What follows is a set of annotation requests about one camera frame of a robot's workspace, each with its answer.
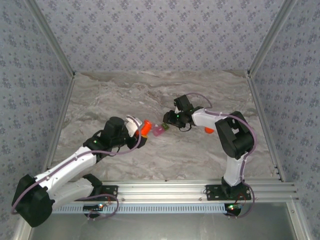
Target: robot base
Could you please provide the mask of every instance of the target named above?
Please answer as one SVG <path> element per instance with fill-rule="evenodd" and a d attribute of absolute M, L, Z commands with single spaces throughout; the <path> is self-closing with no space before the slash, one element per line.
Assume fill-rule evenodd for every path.
<path fill-rule="evenodd" d="M 208 201 L 225 201 L 225 200 L 251 200 L 250 189 L 242 183 L 236 186 L 229 186 L 222 178 L 222 184 L 206 185 L 206 199 Z"/>

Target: white robotic arm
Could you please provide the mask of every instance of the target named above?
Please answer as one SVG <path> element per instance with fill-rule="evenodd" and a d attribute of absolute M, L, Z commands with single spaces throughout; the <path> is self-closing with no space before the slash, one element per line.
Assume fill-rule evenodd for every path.
<path fill-rule="evenodd" d="M 134 134 L 142 121 L 131 116 L 128 122 L 119 117 L 111 117 L 104 129 L 87 139 L 74 154 L 55 167 L 31 177 L 22 177 L 17 185 L 12 207 L 31 227 L 42 224 L 54 209 L 67 203 L 100 194 L 102 183 L 92 174 L 83 176 L 76 182 L 68 182 L 83 170 L 93 166 L 108 156 L 113 148 L 127 145 L 129 149 L 140 148 L 147 136 Z"/>
<path fill-rule="evenodd" d="M 200 106 L 193 107 L 186 95 L 174 99 L 175 111 L 167 112 L 163 121 L 178 128 L 202 126 L 217 131 L 221 145 L 227 154 L 226 171 L 222 178 L 222 184 L 233 189 L 242 182 L 243 161 L 245 153 L 254 145 L 254 139 L 249 129 L 236 119 L 246 122 L 244 116 L 235 111 L 228 116 L 225 114 L 209 114 Z"/>
<path fill-rule="evenodd" d="M 194 125 L 213 129 L 214 131 L 217 131 L 216 122 L 225 118 L 225 116 L 210 115 L 206 113 L 204 108 L 201 108 L 192 114 L 192 120 Z M 229 186 L 233 187 L 241 182 L 240 171 L 243 161 L 243 155 L 239 159 L 227 156 L 226 170 L 223 175 L 223 179 Z"/>

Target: blue floral wallpaper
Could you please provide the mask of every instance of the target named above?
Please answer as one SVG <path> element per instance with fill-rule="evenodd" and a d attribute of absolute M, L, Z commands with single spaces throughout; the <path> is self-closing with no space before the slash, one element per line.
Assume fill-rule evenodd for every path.
<path fill-rule="evenodd" d="M 257 71 L 287 181 L 320 239 L 320 2 L 299 0 Z"/>
<path fill-rule="evenodd" d="M 9 240 L 15 188 L 41 170 L 69 77 L 23 1 L 0 9 L 0 239 Z"/>
<path fill-rule="evenodd" d="M 283 0 L 37 0 L 73 70 L 248 69 Z"/>

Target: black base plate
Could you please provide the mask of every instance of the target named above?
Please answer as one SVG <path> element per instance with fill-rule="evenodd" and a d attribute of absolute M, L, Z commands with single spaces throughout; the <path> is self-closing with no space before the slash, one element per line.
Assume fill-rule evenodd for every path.
<path fill-rule="evenodd" d="M 205 186 L 206 199 L 208 201 L 225 201 L 225 200 L 251 200 L 250 190 L 247 186 L 242 185 L 237 188 L 236 192 L 233 194 L 233 197 L 227 197 L 222 190 L 222 185 L 206 185 Z"/>
<path fill-rule="evenodd" d="M 117 185 L 102 185 L 101 186 L 101 191 L 99 194 L 110 194 L 110 195 L 114 195 L 115 197 L 118 196 L 118 189 L 119 187 Z M 88 199 L 88 200 L 83 200 L 84 202 L 106 202 L 108 201 L 108 197 L 107 196 L 102 196 L 102 197 L 97 197 L 94 199 Z M 110 201 L 111 202 L 115 202 L 116 200 L 113 199 L 112 197 L 110 197 Z M 95 212 L 101 212 L 103 210 L 103 208 L 99 208 L 98 204 L 95 205 L 84 205 L 82 210 L 84 212 L 91 212 L 91 211 L 95 211 Z M 90 215 L 91 219 L 97 218 L 99 217 L 99 214 L 93 213 Z"/>
<path fill-rule="evenodd" d="M 114 195 L 114 196 L 118 196 L 118 186 L 117 185 L 102 185 L 101 186 L 101 190 L 99 191 L 99 195 L 100 194 L 110 194 L 110 195 Z M 111 202 L 115 202 L 116 200 L 113 199 L 112 197 L 110 197 Z M 108 197 L 106 196 L 102 196 L 102 197 L 97 197 L 97 198 L 93 198 L 93 199 L 88 199 L 88 200 L 83 200 L 83 202 L 105 202 L 108 201 Z"/>

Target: gray marble floor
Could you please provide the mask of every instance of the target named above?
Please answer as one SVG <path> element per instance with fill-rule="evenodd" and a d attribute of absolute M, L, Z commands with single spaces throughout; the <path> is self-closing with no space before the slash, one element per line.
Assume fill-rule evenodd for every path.
<path fill-rule="evenodd" d="M 254 128 L 258 147 L 248 159 L 246 177 L 272 177 L 274 166 L 242 71 L 77 73 L 53 165 L 71 155 L 112 116 L 127 114 L 160 124 L 174 109 L 173 100 L 185 93 L 207 96 L 213 111 L 240 111 Z M 208 104 L 198 96 L 194 106 Z M 171 127 L 161 136 L 149 134 L 146 145 L 132 153 L 106 157 L 86 170 L 101 180 L 217 179 L 226 169 L 227 156 L 217 133 L 203 127 L 180 132 Z"/>

